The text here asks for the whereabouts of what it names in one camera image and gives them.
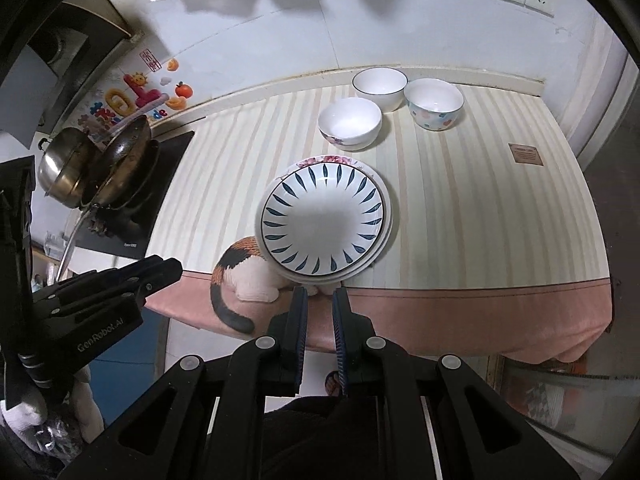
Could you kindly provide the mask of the white gloved left hand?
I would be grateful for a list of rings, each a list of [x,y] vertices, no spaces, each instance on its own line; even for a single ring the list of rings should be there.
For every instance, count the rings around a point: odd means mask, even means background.
[[[13,408],[2,400],[1,425],[32,452],[70,463],[105,427],[90,380],[86,365],[75,374],[72,388],[58,408],[50,408],[35,387],[28,387]]]

